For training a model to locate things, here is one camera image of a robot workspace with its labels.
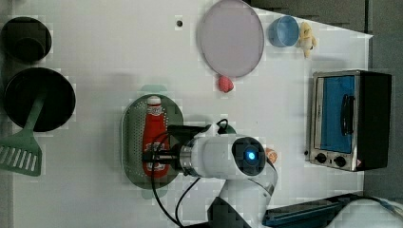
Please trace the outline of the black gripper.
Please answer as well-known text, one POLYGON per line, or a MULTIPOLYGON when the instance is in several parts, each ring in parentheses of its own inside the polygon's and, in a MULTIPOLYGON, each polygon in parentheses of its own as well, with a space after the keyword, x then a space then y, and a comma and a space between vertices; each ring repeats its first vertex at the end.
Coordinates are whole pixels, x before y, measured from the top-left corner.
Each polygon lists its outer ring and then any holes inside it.
POLYGON ((190 147, 196 136, 205 131, 206 128, 202 126, 171 124, 165 131, 149 137, 142 154, 144 172, 166 173, 170 168, 182 171, 184 149, 190 147))

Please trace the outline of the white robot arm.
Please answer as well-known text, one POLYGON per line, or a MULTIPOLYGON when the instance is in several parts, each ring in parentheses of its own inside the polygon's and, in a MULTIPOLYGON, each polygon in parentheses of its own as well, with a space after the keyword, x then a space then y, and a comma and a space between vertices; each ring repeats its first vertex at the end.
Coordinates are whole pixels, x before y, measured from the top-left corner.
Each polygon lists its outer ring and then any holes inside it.
POLYGON ((255 138, 229 134, 220 124, 170 125, 142 155, 144 162, 169 164, 186 176, 224 181, 196 228, 263 228, 278 180, 274 165, 255 138))

